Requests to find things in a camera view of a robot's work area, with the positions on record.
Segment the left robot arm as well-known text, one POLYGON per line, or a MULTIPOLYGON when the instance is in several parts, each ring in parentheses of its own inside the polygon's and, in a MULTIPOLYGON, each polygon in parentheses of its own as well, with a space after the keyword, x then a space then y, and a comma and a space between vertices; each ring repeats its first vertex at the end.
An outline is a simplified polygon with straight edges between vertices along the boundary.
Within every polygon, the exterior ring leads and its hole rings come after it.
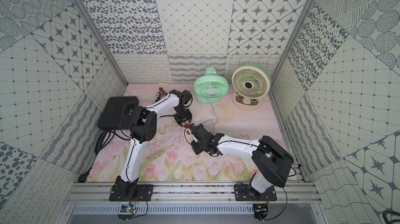
POLYGON ((165 113, 174 109, 173 115, 176 123, 183 127, 190 123, 192 114, 186 104, 193 101, 190 91, 171 90, 160 101, 146 106, 138 106, 133 110, 133 124, 131 126, 130 150, 120 175, 116 178, 114 192, 122 193, 128 198, 133 198, 137 189, 135 185, 139 178, 139 168, 148 142, 153 140, 157 133, 157 121, 165 113))

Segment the cream power strip red sockets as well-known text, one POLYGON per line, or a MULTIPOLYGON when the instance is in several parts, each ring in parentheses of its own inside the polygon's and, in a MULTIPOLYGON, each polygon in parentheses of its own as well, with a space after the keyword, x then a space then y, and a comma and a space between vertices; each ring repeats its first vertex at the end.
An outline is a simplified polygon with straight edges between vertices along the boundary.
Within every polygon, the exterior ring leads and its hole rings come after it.
POLYGON ((184 128, 185 128, 184 137, 185 137, 185 139, 186 139, 188 144, 192 144, 192 142, 194 141, 194 138, 193 138, 193 136, 191 134, 191 130, 189 129, 189 127, 190 127, 189 123, 184 124, 184 128))

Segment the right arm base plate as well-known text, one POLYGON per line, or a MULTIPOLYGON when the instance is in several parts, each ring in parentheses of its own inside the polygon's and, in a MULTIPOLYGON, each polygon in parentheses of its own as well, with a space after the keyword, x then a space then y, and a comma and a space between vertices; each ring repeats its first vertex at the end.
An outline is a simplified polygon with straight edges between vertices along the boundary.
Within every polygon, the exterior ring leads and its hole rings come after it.
POLYGON ((264 193, 252 189, 248 184, 236 183, 234 186, 235 200, 244 201, 276 201, 276 191, 274 186, 269 187, 264 193))

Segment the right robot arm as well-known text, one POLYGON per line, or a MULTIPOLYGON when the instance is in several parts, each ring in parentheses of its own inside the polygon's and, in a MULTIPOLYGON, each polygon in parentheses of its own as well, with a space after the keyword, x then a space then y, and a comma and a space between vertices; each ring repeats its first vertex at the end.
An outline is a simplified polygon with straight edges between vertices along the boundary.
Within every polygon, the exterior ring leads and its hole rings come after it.
POLYGON ((290 172, 294 170, 293 156, 273 138, 263 136, 260 140, 244 140, 207 131, 202 124, 191 124, 188 128, 195 154, 202 152, 210 156, 237 156, 250 159, 258 173, 252 176, 249 188, 253 192, 265 193, 272 186, 284 188, 290 172))

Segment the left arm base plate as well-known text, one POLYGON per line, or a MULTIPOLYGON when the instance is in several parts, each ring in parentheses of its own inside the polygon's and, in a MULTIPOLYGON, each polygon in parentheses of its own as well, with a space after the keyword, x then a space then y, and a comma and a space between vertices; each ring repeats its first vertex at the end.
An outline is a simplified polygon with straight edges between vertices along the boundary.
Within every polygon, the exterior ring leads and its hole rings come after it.
POLYGON ((153 195, 154 186, 152 184, 137 185, 114 185, 111 188, 110 202, 150 201, 153 195))

